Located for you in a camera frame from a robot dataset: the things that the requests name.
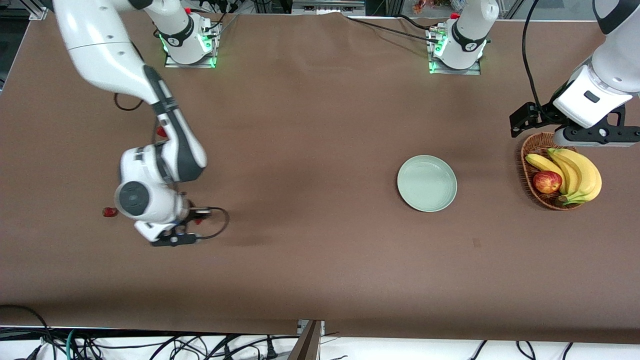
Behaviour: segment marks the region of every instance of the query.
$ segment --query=wicker basket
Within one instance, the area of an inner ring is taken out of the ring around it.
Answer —
[[[521,173],[521,180],[527,183],[527,187],[531,195],[549,209],[566,211],[578,208],[582,204],[569,204],[567,206],[562,205],[562,203],[558,201],[558,197],[560,196],[559,192],[550,194],[540,193],[533,186],[533,177],[538,172],[540,172],[540,170],[529,164],[527,160],[525,160],[525,157],[529,154],[538,154],[551,160],[551,158],[549,158],[549,155],[547,154],[547,149],[550,147],[576,151],[574,147],[563,147],[556,145],[554,143],[553,133],[538,133],[531,135],[525,140],[524,144],[522,144],[522,148],[520,149],[520,162],[522,163],[522,168],[524,171],[523,173]]]

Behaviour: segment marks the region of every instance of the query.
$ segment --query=light green plate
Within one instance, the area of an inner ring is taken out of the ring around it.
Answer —
[[[418,155],[400,168],[398,190],[412,208],[430,213],[449,206],[458,192],[458,181],[446,162]]]

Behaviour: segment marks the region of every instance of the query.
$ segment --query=bunch of bananas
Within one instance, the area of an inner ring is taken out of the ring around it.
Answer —
[[[538,154],[529,154],[526,160],[536,168],[553,171],[562,177],[560,196],[563,205],[583,204],[598,196],[602,178],[598,168],[584,155],[569,149],[547,150],[553,162]]]

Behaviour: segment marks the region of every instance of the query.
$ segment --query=mounting plate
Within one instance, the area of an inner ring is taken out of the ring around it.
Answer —
[[[167,51],[166,58],[164,59],[164,67],[180,67],[180,68],[191,68],[191,69],[211,69],[216,67],[216,63],[218,62],[218,48],[220,47],[220,33],[222,30],[222,24],[215,24],[211,30],[207,33],[204,33],[203,36],[209,35],[211,38],[207,40],[202,40],[202,42],[207,46],[211,47],[211,52],[206,54],[200,61],[196,61],[192,64],[181,64],[176,62],[169,56]]]
[[[458,70],[452,69],[444,64],[440,58],[433,53],[447,41],[447,29],[445,23],[441,22],[436,26],[431,26],[428,30],[425,30],[427,38],[434,38],[439,43],[434,44],[427,42],[427,54],[429,56],[429,73],[430,74],[449,74],[449,75],[480,75],[480,60],[471,65],[468,69]]]

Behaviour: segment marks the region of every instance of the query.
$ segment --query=apple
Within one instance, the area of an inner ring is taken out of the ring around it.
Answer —
[[[541,193],[556,192],[562,185],[562,177],[553,171],[541,171],[533,177],[533,185]]]

